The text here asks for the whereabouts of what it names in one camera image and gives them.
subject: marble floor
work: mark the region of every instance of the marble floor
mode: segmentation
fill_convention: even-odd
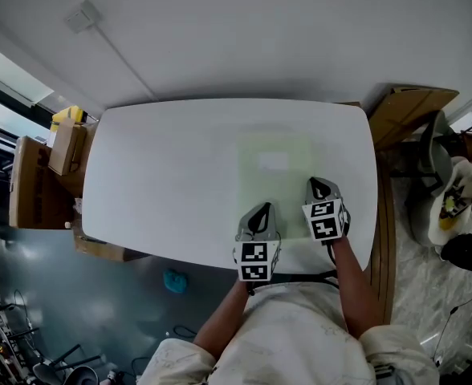
[[[398,155],[386,156],[392,168]],[[410,179],[392,178],[397,232],[397,281],[392,323],[410,327],[432,357],[442,357],[440,372],[460,372],[472,360],[472,302],[452,315],[450,311],[472,298],[472,272],[442,261],[434,249],[413,240],[405,207]],[[472,216],[465,227],[472,233]]]

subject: blue object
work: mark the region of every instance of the blue object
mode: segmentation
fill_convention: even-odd
[[[167,269],[163,272],[163,279],[165,280],[166,288],[176,294],[183,294],[188,287],[186,274],[178,273],[174,269]]]

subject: light green paper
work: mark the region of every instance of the light green paper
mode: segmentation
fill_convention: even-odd
[[[315,175],[311,140],[287,133],[252,133],[238,139],[238,217],[257,204],[275,206],[282,239],[309,236],[302,212],[307,180]]]

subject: floor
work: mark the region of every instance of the floor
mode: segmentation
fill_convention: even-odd
[[[393,323],[409,326],[432,356],[450,310],[472,298],[472,273],[439,259],[410,237],[404,201],[409,181],[393,179],[397,219],[397,284]],[[467,225],[472,232],[472,221]],[[74,250],[68,231],[1,229],[0,294],[21,304],[40,332],[35,345],[48,358],[81,344],[68,361],[102,355],[94,365],[101,379],[112,368],[132,372],[134,358],[150,356],[176,325],[198,330],[233,284],[234,271],[159,257],[118,263]],[[174,294],[163,271],[187,273],[189,288]],[[8,314],[13,328],[25,329],[25,311]],[[472,302],[450,319],[437,355],[442,372],[461,370],[472,359]],[[136,373],[145,367],[136,362]]]
[[[393,153],[387,158],[392,168],[403,169],[401,156]],[[431,357],[440,342],[436,353],[443,358],[440,372],[459,372],[467,359],[472,360],[472,302],[453,314],[443,336],[441,331],[450,311],[472,298],[472,272],[442,261],[434,249],[413,240],[404,204],[410,185],[408,179],[392,178],[397,233],[392,323],[411,328]],[[472,233],[472,216],[464,232]]]
[[[76,343],[68,362],[101,355],[92,365],[101,379],[112,368],[132,372],[134,358],[150,356],[176,325],[198,330],[234,283],[235,271],[159,257],[119,263],[78,253],[69,231],[11,229],[0,239],[0,294],[22,304],[33,326],[36,347],[55,359]],[[187,273],[189,286],[174,294],[163,271]],[[11,328],[24,330],[25,312],[8,312]],[[136,371],[146,366],[137,361]]]

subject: white shirt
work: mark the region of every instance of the white shirt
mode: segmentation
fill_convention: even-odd
[[[435,385],[439,374],[402,326],[353,338],[336,288],[317,283],[264,286],[246,304],[242,327],[218,361],[180,339],[157,348],[139,385]]]

